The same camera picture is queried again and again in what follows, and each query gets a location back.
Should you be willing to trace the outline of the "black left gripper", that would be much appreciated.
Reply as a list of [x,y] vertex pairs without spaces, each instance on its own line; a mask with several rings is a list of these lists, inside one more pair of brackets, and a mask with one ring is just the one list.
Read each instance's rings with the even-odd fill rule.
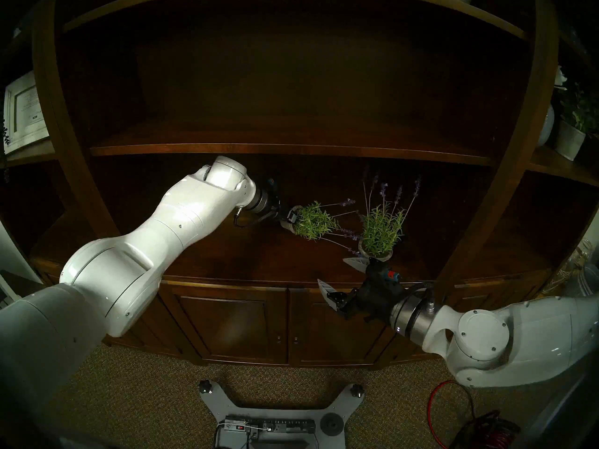
[[273,178],[266,180],[263,186],[265,198],[263,220],[276,220],[285,224],[295,224],[300,208],[290,208],[279,196],[277,182]]

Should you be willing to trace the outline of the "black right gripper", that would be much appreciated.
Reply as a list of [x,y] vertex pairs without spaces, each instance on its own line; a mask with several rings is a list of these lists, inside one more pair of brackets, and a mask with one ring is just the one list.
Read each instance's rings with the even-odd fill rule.
[[359,256],[344,258],[343,262],[363,272],[365,280],[348,294],[318,279],[319,290],[327,305],[334,311],[343,311],[345,319],[362,312],[367,314],[366,322],[379,319],[391,323],[393,308],[407,295],[407,289],[401,286],[400,274],[379,259]]

